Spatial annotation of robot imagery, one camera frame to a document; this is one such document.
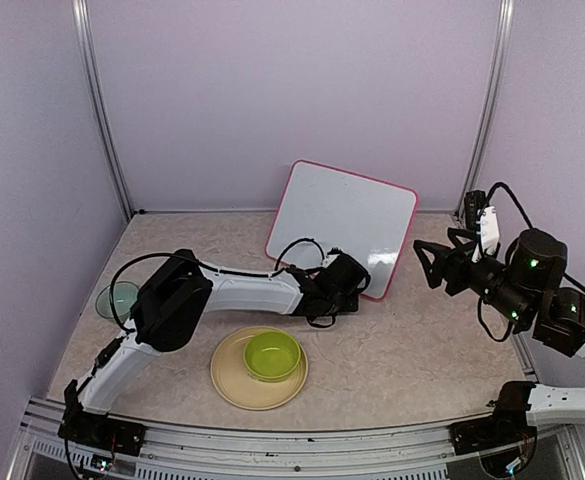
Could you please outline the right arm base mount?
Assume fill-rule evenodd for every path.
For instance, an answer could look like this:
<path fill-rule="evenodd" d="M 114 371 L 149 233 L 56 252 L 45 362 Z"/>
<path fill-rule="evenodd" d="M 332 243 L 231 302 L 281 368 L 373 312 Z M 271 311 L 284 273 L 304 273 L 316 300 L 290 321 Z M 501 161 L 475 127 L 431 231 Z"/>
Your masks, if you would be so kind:
<path fill-rule="evenodd" d="M 481 452 L 535 438 L 537 428 L 512 418 L 481 417 L 449 427 L 456 455 Z"/>

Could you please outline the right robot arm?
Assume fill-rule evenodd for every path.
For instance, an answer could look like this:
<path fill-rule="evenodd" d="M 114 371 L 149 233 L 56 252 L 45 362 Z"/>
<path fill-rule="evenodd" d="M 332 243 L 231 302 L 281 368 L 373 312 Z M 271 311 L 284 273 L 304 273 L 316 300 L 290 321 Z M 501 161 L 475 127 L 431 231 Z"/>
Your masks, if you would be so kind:
<path fill-rule="evenodd" d="M 537 380 L 501 387 L 483 419 L 484 436 L 503 444 L 521 427 L 585 424 L 585 287 L 567 277 L 567 246 L 530 228 L 498 259 L 475 255 L 467 232 L 452 229 L 449 237 L 450 245 L 413 243 L 429 287 L 442 287 L 449 296 L 471 291 L 479 314 L 494 309 L 506 330 L 492 341 L 522 334 L 548 350 L 532 354 Z"/>

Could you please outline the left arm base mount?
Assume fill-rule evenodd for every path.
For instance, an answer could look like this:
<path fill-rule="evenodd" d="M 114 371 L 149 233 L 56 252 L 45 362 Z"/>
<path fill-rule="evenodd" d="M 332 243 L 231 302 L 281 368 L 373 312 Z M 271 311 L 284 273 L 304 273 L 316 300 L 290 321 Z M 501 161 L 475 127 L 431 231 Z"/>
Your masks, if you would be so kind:
<path fill-rule="evenodd" d="M 138 457 L 146 430 L 141 423 L 79 412 L 62 421 L 58 436 L 83 446 Z"/>

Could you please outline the pink framed whiteboard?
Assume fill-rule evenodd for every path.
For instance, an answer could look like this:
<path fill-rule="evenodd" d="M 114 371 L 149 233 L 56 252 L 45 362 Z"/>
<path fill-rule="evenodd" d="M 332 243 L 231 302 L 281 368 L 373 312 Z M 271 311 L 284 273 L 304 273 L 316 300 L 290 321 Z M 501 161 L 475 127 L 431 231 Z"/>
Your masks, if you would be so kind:
<path fill-rule="evenodd" d="M 418 193 L 388 181 L 298 160 L 291 167 L 265 243 L 275 260 L 299 238 L 336 247 L 371 276 L 363 295 L 385 299 L 419 204 Z"/>

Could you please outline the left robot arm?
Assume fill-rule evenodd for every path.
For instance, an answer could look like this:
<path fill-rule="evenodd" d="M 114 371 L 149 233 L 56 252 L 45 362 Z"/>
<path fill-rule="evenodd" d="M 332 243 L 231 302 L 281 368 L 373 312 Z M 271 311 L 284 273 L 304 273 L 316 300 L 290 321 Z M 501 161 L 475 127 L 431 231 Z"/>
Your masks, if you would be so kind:
<path fill-rule="evenodd" d="M 81 379 L 64 390 L 64 418 L 93 445 L 112 434 L 114 400 L 147 365 L 185 347 L 201 317 L 219 311 L 303 317 L 316 326 L 358 309 L 371 276 L 353 257 L 333 249 L 319 267 L 232 270 L 203 263 L 188 249 L 160 253 L 163 264 L 141 286 L 119 334 Z"/>

